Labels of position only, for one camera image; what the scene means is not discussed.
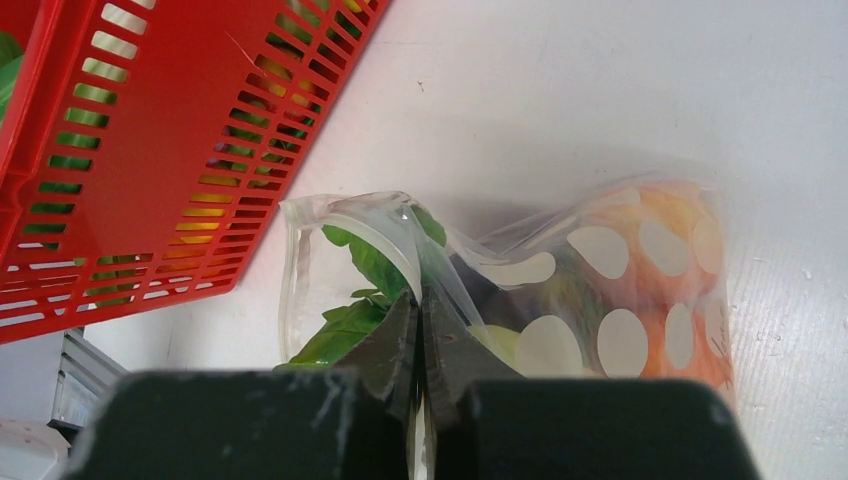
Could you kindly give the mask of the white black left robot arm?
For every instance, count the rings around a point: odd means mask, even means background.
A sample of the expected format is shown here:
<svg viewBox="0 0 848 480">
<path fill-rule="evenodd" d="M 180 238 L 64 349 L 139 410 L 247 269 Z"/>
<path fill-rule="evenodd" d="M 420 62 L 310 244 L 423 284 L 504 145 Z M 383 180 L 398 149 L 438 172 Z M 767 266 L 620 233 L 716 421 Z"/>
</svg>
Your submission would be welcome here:
<svg viewBox="0 0 848 480">
<path fill-rule="evenodd" d="M 55 429 L 1 419 L 1 478 L 54 480 L 62 476 L 70 444 Z"/>
</svg>

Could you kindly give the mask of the orange tangerine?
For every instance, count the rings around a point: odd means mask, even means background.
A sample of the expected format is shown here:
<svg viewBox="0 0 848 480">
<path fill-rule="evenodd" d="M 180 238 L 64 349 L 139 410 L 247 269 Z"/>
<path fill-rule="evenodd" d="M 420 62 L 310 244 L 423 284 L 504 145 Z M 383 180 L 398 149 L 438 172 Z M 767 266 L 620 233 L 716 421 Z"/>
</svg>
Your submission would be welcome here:
<svg viewBox="0 0 848 480">
<path fill-rule="evenodd" d="M 642 377 L 689 378 L 729 392 L 734 370 L 726 309 L 713 299 L 700 307 L 682 303 L 637 314 L 648 356 Z"/>
</svg>

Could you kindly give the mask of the clear dotted zip top bag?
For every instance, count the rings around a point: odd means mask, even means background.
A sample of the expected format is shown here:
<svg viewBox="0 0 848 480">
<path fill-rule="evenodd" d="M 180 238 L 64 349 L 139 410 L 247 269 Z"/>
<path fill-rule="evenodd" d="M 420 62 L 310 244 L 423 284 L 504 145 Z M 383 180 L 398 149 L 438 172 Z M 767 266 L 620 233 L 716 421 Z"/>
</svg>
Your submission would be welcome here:
<svg viewBox="0 0 848 480">
<path fill-rule="evenodd" d="M 620 307 L 597 289 L 595 276 L 615 279 L 627 265 L 627 247 L 610 228 L 584 219 L 607 195 L 623 188 L 691 182 L 701 188 L 720 221 L 717 191 L 691 179 L 636 178 L 595 189 L 576 202 L 534 214 L 479 239 L 432 216 L 445 228 L 443 256 L 423 283 L 440 288 L 457 308 L 466 330 L 509 368 L 541 378 L 642 377 L 648 356 L 643 311 Z M 717 300 L 726 309 L 725 255 L 715 287 L 689 307 Z"/>
</svg>

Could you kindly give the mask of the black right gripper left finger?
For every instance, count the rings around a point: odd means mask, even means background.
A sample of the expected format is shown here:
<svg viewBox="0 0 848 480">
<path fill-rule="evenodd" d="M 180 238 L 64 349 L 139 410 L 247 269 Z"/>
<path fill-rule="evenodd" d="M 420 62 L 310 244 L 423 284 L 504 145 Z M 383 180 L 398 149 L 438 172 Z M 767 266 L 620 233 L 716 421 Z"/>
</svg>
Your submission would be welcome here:
<svg viewBox="0 0 848 480">
<path fill-rule="evenodd" d="M 336 365 L 143 371 L 73 443 L 67 479 L 411 479 L 418 306 L 410 292 Z"/>
</svg>

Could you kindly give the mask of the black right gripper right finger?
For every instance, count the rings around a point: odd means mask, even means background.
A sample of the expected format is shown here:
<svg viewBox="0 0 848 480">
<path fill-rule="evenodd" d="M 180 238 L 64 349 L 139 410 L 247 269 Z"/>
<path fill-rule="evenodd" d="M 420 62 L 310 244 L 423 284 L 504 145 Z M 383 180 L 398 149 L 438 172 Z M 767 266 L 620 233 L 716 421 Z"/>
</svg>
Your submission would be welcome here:
<svg viewBox="0 0 848 480">
<path fill-rule="evenodd" d="M 432 479 L 756 479 L 732 412 L 688 380 L 533 380 L 421 300 Z"/>
</svg>

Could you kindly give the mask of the yellow red peach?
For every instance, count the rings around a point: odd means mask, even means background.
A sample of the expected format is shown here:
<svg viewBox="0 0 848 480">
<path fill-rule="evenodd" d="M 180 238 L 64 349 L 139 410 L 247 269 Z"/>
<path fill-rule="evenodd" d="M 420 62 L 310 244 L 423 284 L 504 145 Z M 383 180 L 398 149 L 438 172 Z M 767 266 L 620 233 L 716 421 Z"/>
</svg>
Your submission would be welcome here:
<svg viewBox="0 0 848 480">
<path fill-rule="evenodd" d="M 618 278 L 595 276 L 596 289 L 627 308 L 691 304 L 716 285 L 724 236 L 714 211 L 691 182 L 623 188 L 584 219 L 620 234 L 627 265 Z"/>
</svg>

